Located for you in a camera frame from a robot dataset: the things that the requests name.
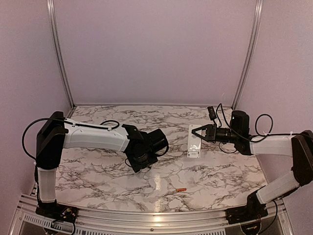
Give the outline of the white remote control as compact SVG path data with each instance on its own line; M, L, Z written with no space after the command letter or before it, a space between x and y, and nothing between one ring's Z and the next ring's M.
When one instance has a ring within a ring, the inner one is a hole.
M192 134L192 130L199 128L201 125L190 124L188 129L187 157L199 159L201 157L201 139Z

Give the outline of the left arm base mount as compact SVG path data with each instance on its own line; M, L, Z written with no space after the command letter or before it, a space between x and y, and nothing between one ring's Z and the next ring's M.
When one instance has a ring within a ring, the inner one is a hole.
M35 213L56 221L74 223L76 221L78 208L59 204L57 201L52 203L39 201Z

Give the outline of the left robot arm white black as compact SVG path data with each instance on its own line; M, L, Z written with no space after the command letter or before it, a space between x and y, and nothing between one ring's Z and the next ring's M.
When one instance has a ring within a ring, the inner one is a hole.
M45 119L36 141L38 201L52 218L62 213L62 207L56 203L55 184L63 149L96 148L123 152L134 172L155 164L169 150L168 140L160 129L147 133L128 124L108 126L106 121L87 124L65 118L59 111Z

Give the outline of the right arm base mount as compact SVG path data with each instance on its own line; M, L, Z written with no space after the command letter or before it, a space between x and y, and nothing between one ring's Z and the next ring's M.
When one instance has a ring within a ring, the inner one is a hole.
M229 224L248 222L268 216L266 205L259 202L256 194L257 191L254 191L247 196L245 206L225 210L226 220Z

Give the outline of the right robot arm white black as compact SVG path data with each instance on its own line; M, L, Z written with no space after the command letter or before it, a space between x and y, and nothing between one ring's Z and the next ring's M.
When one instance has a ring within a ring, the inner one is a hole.
M261 212L261 206L289 195L299 187L313 180L313 133L263 134L253 136L249 133L249 115L235 110L231 113L227 127L207 124L191 130L191 134L206 142L231 143L242 155L277 155L292 157L293 166L285 175L253 192L247 197L242 215L253 219Z

